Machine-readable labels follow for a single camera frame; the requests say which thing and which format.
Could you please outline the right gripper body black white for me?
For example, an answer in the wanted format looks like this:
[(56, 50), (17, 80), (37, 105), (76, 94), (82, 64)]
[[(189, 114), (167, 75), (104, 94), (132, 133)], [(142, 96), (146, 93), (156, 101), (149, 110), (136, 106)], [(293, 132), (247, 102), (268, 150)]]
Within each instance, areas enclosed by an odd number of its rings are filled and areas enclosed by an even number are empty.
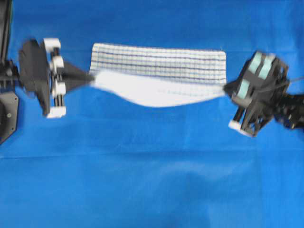
[(229, 128), (255, 137), (274, 117), (275, 105), (289, 87), (289, 66), (274, 54), (255, 51), (239, 74), (243, 79), (230, 98), (238, 106)]

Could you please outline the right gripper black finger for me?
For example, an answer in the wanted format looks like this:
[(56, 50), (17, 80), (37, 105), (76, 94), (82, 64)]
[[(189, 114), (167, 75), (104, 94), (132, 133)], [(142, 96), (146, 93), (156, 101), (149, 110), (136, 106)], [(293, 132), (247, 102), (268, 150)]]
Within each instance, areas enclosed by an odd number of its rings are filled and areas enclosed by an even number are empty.
[(239, 76), (237, 79), (227, 83), (227, 86), (238, 86), (240, 82), (242, 81), (243, 77)]
[(230, 98), (232, 98), (238, 91), (240, 82), (229, 82), (224, 85), (223, 90)]

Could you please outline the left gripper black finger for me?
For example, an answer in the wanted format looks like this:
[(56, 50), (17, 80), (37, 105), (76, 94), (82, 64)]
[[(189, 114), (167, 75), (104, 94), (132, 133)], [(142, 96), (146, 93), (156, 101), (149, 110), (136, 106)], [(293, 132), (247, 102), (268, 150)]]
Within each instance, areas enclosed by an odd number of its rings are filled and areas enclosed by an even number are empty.
[(79, 87), (91, 83), (94, 81), (95, 77), (92, 75), (63, 75), (62, 79), (66, 88), (63, 95), (66, 95)]
[(81, 80), (81, 81), (93, 81), (95, 77), (80, 68), (74, 66), (69, 61), (64, 60), (64, 68), (62, 71), (63, 80)]

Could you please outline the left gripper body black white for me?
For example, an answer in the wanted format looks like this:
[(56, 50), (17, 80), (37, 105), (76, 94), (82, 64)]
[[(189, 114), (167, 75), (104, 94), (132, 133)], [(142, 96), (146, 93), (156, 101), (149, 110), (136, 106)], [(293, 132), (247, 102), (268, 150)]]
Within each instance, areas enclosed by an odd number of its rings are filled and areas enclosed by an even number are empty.
[(59, 54), (61, 43), (58, 38), (44, 38), (39, 44), (37, 40), (26, 41), (19, 50), (19, 79), (26, 92), (33, 92), (46, 118), (60, 118), (66, 115), (66, 107), (60, 102), (51, 106), (50, 97), (63, 98), (66, 85), (51, 76), (57, 76), (58, 69), (64, 67), (63, 58)]

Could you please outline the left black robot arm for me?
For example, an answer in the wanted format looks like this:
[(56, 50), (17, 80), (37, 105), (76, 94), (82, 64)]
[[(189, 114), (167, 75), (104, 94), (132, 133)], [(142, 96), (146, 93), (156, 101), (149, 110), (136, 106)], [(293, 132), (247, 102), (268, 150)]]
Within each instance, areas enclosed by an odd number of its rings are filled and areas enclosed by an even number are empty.
[(10, 41), (10, 26), (13, 2), (0, 2), (0, 141), (3, 143), (17, 129), (19, 98), (18, 86), (38, 99), (42, 114), (46, 118), (66, 115), (64, 96), (85, 86), (95, 77), (60, 55), (58, 38), (44, 38), (40, 43), (29, 39), (19, 50), (19, 66), (7, 58)]

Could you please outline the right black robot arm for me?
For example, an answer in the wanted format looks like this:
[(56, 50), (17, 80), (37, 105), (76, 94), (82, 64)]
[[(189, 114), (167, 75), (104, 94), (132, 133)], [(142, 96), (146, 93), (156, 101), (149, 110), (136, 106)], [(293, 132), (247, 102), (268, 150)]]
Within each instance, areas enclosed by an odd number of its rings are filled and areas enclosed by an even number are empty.
[(304, 127), (304, 95), (287, 92), (289, 66), (279, 57), (256, 51), (247, 60), (234, 81), (223, 90), (238, 106), (228, 126), (239, 133), (255, 137), (275, 119), (285, 128)]

